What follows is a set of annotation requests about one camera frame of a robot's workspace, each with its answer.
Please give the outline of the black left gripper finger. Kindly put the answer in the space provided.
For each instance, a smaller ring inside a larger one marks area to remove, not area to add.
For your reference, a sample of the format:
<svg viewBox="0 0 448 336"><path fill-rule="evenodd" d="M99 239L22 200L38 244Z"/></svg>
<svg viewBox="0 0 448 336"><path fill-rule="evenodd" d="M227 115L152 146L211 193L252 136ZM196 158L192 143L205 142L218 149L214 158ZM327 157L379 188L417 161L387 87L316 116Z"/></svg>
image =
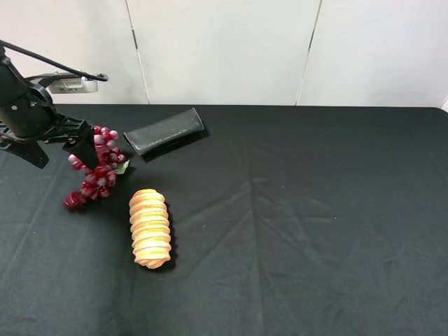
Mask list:
<svg viewBox="0 0 448 336"><path fill-rule="evenodd" d="M67 142L63 150L75 155L86 167L95 169L99 164L93 126L85 120L72 120L66 125Z"/></svg>
<svg viewBox="0 0 448 336"><path fill-rule="evenodd" d="M49 162L48 156L38 143L1 140L1 150L22 158L39 169L44 168Z"/></svg>

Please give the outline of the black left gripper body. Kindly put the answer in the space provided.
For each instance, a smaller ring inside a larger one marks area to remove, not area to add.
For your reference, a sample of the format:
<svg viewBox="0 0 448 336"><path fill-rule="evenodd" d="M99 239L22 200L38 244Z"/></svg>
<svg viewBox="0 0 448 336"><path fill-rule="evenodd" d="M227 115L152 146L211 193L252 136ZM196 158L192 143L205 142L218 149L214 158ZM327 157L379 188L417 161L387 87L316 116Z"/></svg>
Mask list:
<svg viewBox="0 0 448 336"><path fill-rule="evenodd" d="M88 124L57 112L40 83L24 78L10 62L1 63L1 130L18 143L61 143L67 148L88 141Z"/></svg>

